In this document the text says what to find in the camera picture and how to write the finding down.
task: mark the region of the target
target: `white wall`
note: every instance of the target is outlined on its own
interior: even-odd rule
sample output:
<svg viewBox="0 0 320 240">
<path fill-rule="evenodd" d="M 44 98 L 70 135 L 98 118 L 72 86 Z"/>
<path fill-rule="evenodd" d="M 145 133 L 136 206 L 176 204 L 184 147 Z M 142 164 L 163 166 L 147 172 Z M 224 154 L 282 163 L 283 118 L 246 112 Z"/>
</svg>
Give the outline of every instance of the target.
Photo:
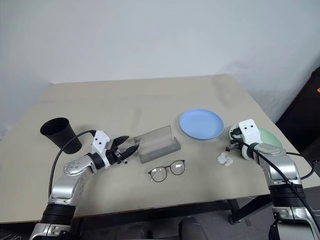
<svg viewBox="0 0 320 240">
<path fill-rule="evenodd" d="M 276 121 L 320 66 L 318 0 L 1 0 L 0 136 L 50 82 L 230 73 Z"/>
</svg>

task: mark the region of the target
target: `glasses frame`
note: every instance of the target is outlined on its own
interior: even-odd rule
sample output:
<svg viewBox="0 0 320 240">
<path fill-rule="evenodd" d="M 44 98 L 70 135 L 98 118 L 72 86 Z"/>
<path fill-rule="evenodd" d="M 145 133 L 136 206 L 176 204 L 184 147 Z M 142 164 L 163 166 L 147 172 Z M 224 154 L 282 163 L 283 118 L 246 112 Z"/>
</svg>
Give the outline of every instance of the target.
<svg viewBox="0 0 320 240">
<path fill-rule="evenodd" d="M 172 164 L 174 164 L 174 163 L 176 163 L 176 162 L 180 162 L 180 161 L 183 162 L 183 166 L 184 166 L 183 171 L 182 171 L 182 173 L 180 173 L 180 174 L 175 174 L 175 173 L 171 170 L 171 166 L 172 166 Z M 164 169 L 165 169 L 165 178 L 164 178 L 163 180 L 161 180 L 161 181 L 156 181 L 156 180 L 152 177 L 152 174 L 151 174 L 151 172 L 152 172 L 153 170 L 158 169 L 158 168 L 164 168 Z M 176 160 L 176 161 L 174 161 L 173 163 L 171 163 L 169 166 L 157 166 L 157 167 L 151 169 L 151 170 L 148 172 L 148 174 L 150 174 L 150 176 L 151 176 L 151 178 L 152 178 L 153 181 L 155 181 L 155 182 L 157 182 L 157 183 L 161 183 L 161 182 L 163 182 L 164 180 L 166 180 L 166 178 L 167 178 L 167 176 L 168 176 L 167 168 L 170 169 L 170 172 L 171 172 L 173 175 L 179 176 L 179 175 L 183 174 L 183 173 L 185 172 L 185 170 L 186 170 L 185 160 Z"/>
</svg>

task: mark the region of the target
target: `eyeglasses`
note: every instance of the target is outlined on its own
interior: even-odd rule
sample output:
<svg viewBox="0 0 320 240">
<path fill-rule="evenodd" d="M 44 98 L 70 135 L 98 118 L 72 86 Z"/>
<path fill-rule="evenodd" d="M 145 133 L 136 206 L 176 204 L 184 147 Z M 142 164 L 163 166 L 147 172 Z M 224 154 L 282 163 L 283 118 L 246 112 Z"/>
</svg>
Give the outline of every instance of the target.
<svg viewBox="0 0 320 240">
<path fill-rule="evenodd" d="M 166 179 L 167 168 L 170 168 L 171 172 L 174 175 L 181 175 L 184 173 L 186 169 L 185 160 L 174 161 L 169 166 L 158 166 L 152 169 L 151 171 L 149 171 L 148 174 L 151 175 L 152 180 L 159 183 Z"/>
</svg>

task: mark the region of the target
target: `table leg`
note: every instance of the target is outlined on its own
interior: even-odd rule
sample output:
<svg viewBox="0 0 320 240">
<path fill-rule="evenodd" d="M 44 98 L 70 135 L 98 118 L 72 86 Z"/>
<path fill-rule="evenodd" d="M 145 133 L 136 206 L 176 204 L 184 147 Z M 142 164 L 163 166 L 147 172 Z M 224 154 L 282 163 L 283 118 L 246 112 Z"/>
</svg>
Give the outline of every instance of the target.
<svg viewBox="0 0 320 240">
<path fill-rule="evenodd" d="M 256 211 L 260 211 L 265 207 L 268 207 L 272 203 L 270 195 L 261 195 L 254 198 L 248 204 L 243 206 L 242 208 L 238 208 L 235 206 L 235 210 L 231 210 L 231 215 L 229 215 L 229 223 L 234 225 L 235 223 L 239 223 L 241 219 L 244 217 L 248 217 Z"/>
<path fill-rule="evenodd" d="M 76 217 L 72 219 L 70 233 L 74 236 L 81 235 L 82 222 L 84 221 L 83 217 Z"/>
<path fill-rule="evenodd" d="M 239 211 L 240 207 L 238 205 L 238 202 L 237 202 L 237 199 L 229 199 L 228 200 L 228 203 L 230 204 L 230 211 L 231 211 L 231 215 L 233 215 L 234 213 L 236 213 L 237 211 Z M 229 215 L 228 217 L 228 220 L 229 220 L 229 223 L 232 224 L 232 225 L 235 225 L 235 223 L 240 223 L 241 220 L 238 220 L 236 222 L 233 222 L 231 220 L 231 215 Z"/>
</svg>

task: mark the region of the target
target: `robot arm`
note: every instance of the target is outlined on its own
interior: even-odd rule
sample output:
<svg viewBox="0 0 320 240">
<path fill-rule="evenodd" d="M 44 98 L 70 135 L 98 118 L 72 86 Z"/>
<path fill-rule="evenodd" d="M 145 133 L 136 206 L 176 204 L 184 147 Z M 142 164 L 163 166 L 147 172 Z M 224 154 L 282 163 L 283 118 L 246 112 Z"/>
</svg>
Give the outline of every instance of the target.
<svg viewBox="0 0 320 240">
<path fill-rule="evenodd" d="M 241 141 L 250 145 L 250 147 L 274 164 L 290 181 L 299 196 L 303 199 L 306 198 L 294 161 L 282 147 L 263 143 L 258 127 L 252 119 L 240 122 L 231 134 L 238 137 L 241 136 Z M 264 171 L 273 202 L 272 211 L 275 218 L 274 224 L 270 227 L 269 239 L 320 240 L 320 233 L 314 219 L 284 178 L 268 162 L 256 154 L 252 148 L 241 145 L 239 142 L 228 146 L 226 150 L 230 148 L 240 148 L 241 154 L 245 159 L 253 160 Z"/>
<path fill-rule="evenodd" d="M 109 168 L 121 162 L 126 164 L 127 158 L 138 149 L 139 145 L 134 145 L 125 152 L 120 152 L 118 146 L 128 138 L 129 136 L 121 136 L 111 139 L 103 131 L 96 131 L 91 153 L 64 166 L 62 176 L 52 188 L 42 219 L 35 225 L 29 240 L 59 237 L 70 231 L 76 206 L 89 177 L 103 167 Z"/>
</svg>

